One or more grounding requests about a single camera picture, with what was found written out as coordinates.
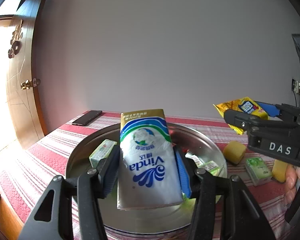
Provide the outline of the person right hand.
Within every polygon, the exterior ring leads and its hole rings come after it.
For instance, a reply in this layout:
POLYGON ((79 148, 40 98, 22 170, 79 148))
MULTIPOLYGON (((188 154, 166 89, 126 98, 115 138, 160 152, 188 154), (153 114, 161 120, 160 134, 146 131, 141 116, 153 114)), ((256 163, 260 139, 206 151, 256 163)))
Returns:
POLYGON ((283 202, 285 206, 290 204, 296 195, 296 183, 300 180, 300 167, 294 168, 293 165, 288 164, 285 172, 285 196, 283 202))

